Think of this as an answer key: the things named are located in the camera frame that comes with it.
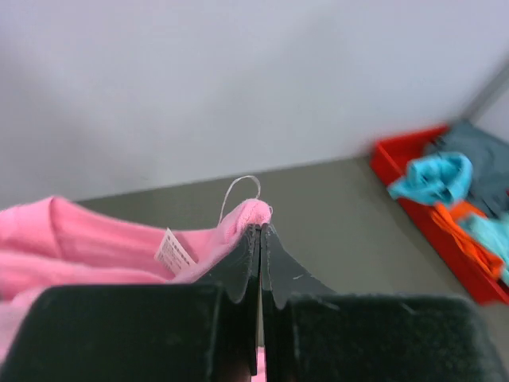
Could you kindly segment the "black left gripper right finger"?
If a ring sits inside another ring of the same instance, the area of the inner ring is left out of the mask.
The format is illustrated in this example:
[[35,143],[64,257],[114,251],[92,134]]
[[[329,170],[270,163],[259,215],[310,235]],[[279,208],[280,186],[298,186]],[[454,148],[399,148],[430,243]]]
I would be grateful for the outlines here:
[[507,370],[467,299],[338,294],[260,234],[268,381],[505,381]]

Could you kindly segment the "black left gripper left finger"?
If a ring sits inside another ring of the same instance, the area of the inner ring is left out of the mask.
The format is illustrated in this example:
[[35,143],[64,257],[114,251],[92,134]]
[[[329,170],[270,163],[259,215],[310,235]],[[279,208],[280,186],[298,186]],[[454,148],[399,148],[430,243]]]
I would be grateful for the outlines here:
[[4,381],[248,381],[257,372],[259,228],[190,284],[59,286],[32,304]]

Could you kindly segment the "pink t shirt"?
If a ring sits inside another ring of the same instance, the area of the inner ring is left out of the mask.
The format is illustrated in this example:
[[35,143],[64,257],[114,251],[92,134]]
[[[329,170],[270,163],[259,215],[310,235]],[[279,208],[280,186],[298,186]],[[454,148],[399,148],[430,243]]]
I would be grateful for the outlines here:
[[[229,254],[271,207],[248,199],[214,228],[175,231],[116,220],[60,197],[1,213],[1,365],[32,304],[53,287],[190,284]],[[257,372],[265,376],[257,344]]]

